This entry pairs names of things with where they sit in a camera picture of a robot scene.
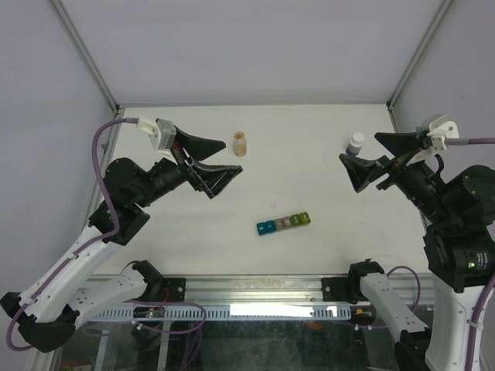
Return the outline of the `clear bottle yellow capsules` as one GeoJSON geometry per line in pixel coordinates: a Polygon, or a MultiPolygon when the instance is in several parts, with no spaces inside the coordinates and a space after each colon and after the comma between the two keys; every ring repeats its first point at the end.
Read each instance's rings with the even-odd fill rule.
{"type": "Polygon", "coordinates": [[[247,140],[245,137],[243,139],[234,138],[233,152],[237,157],[243,157],[247,154],[247,140]]]}

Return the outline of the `weekly pill organizer strip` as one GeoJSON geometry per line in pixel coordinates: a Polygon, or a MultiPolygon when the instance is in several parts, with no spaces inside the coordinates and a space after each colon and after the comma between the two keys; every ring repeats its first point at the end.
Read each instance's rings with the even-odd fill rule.
{"type": "Polygon", "coordinates": [[[256,224],[258,235],[265,236],[272,233],[278,233],[301,226],[307,226],[311,223],[311,218],[307,212],[296,213],[290,216],[283,216],[274,220],[266,220],[256,224]]]}

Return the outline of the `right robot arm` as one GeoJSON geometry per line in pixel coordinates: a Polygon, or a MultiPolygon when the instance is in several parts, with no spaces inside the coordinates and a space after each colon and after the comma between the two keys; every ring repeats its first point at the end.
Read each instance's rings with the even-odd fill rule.
{"type": "Polygon", "coordinates": [[[389,156],[365,160],[342,154],[356,192],[375,183],[380,190],[396,186],[428,220],[424,242],[435,294],[431,325],[419,320],[389,285],[373,260],[350,266],[344,299],[367,299],[394,339],[401,370],[477,370],[486,303],[494,290],[494,172],[473,165],[445,182],[439,169],[426,164],[458,135],[430,131],[378,133],[389,156]]]}

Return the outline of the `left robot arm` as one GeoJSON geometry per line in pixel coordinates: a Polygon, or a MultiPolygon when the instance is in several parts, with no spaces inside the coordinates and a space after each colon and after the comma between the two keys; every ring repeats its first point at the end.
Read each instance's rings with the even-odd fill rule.
{"type": "Polygon", "coordinates": [[[146,207],[184,183],[212,199],[243,170],[239,165],[202,163],[225,149],[223,141],[198,138],[176,126],[148,129],[146,134],[154,151],[170,152],[172,158],[161,159],[149,170],[118,158],[105,171],[96,171],[104,200],[73,246],[30,288],[8,292],[1,299],[12,320],[6,335],[10,349],[18,350],[12,343],[13,331],[26,341],[26,349],[52,352],[107,308],[126,301],[158,301],[163,276],[147,260],[133,263],[99,288],[80,287],[149,221],[146,207]]]}

